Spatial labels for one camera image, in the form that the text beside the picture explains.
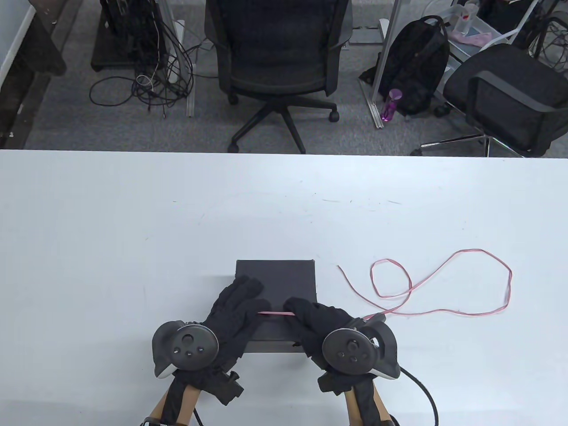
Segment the chair base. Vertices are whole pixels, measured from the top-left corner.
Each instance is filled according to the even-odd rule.
[[[229,102],[232,105],[236,105],[238,100],[235,102],[236,96],[234,94],[229,95]],[[284,122],[288,126],[288,130],[292,134],[292,138],[294,142],[296,142],[296,146],[300,150],[301,154],[306,153],[306,147],[302,143],[302,138],[294,125],[294,121],[292,120],[292,116],[288,111],[289,106],[298,106],[298,107],[305,107],[305,108],[319,108],[324,110],[331,110],[329,113],[329,121],[332,123],[336,123],[339,121],[339,113],[337,112],[337,104],[333,102],[326,102],[320,101],[317,99],[310,99],[310,98],[303,98],[300,96],[285,96],[285,97],[278,97],[278,98],[270,98],[266,100],[266,104],[260,109],[259,112],[254,114],[247,123],[242,126],[238,132],[234,134],[231,138],[231,144],[227,148],[227,152],[229,153],[237,153],[239,152],[239,146],[237,142],[241,139],[244,135],[246,135],[253,127],[259,124],[262,120],[264,120],[271,112],[277,112],[278,114],[282,115],[284,118]]]
[[[476,141],[483,143],[483,156],[484,157],[491,157],[491,146],[492,146],[493,143],[497,143],[498,145],[501,145],[503,148],[511,151],[513,154],[522,157],[521,154],[519,154],[518,152],[513,150],[511,147],[509,147],[505,143],[501,142],[500,140],[498,140],[494,137],[487,136],[487,135],[484,135],[482,133],[479,133],[479,134],[476,134],[476,135],[456,137],[454,139],[441,140],[441,141],[438,141],[438,142],[430,142],[430,143],[427,143],[427,144],[422,144],[420,146],[420,148],[412,151],[410,153],[410,155],[411,156],[421,156],[422,150],[426,149],[426,148],[439,147],[441,145],[453,144],[453,143],[457,143],[457,142],[469,142],[469,141],[473,141],[473,140],[476,140]]]

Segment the black office chair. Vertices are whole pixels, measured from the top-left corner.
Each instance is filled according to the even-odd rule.
[[[444,86],[444,97],[480,133],[422,144],[422,149],[480,140],[485,156],[498,143],[521,157],[541,157],[568,131],[568,80],[509,44],[469,58]]]
[[[237,141],[271,112],[282,115],[298,149],[306,149],[289,106],[337,105],[298,95],[337,89],[339,54],[353,32],[350,0],[207,0],[205,34],[217,50],[219,86],[236,105],[237,95],[266,104],[231,139]]]

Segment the gray carpet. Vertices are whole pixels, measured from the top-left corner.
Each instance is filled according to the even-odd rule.
[[[171,1],[176,19],[185,19],[185,46],[195,45],[203,33],[203,0]],[[369,0],[354,1],[354,24],[376,24],[388,17],[391,6]],[[418,17],[425,5],[416,0],[406,10],[408,19]],[[95,73],[90,67],[100,4],[83,0],[72,33],[65,45],[66,75],[53,78],[27,140],[27,149],[66,149],[95,151],[170,151],[226,152],[231,136],[261,107],[253,99],[241,97],[231,106],[220,91],[217,80],[198,78],[195,86],[195,116],[185,116],[185,102],[166,109],[147,107],[136,99],[126,105],[107,108],[89,101],[89,88],[99,79],[112,75],[132,77],[131,72],[104,70]],[[359,86],[357,76],[374,65],[377,47],[350,46],[342,51],[339,85],[330,100],[338,104],[341,119],[330,123],[324,110],[291,108],[291,113],[310,154],[408,155],[421,143],[473,133],[456,113],[437,119],[405,119],[396,115],[383,130],[375,129]],[[216,73],[214,49],[199,51],[198,73]],[[113,103],[130,92],[127,81],[107,81],[97,87],[93,97]],[[315,97],[324,98],[322,94]],[[273,114],[239,142],[241,152],[298,153],[282,118]],[[427,155],[480,156],[481,145],[463,143],[428,151]],[[508,156],[496,148],[495,156]],[[568,138],[556,141],[548,157],[568,157]]]

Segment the white cable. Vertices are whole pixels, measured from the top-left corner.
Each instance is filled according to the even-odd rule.
[[[160,32],[158,31],[158,25],[156,24],[156,17],[154,16],[154,11],[152,11],[152,20],[154,21],[154,27],[156,28],[156,34],[158,34],[158,60],[156,61],[156,67],[154,68],[154,72],[150,77],[150,80],[154,80],[154,76],[156,75],[156,71],[158,71],[158,67],[160,66]]]
[[[148,80],[148,82],[146,84],[141,83],[138,81],[138,79],[140,77],[144,77],[146,80]],[[152,79],[150,77],[148,77],[146,74],[141,74],[138,77],[136,77],[136,82],[140,85],[140,86],[151,86],[152,87],[152,91],[154,91],[154,83],[152,82]]]

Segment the mesh chair back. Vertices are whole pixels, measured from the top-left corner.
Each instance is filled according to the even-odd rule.
[[[271,66],[324,60],[338,0],[209,1],[218,5],[239,61]]]
[[[543,85],[541,100],[535,100],[553,108],[567,107],[566,93],[561,97],[546,93],[551,87]],[[542,156],[553,140],[568,132],[568,110],[535,111],[484,81],[479,82],[473,117],[488,134],[529,156]]]

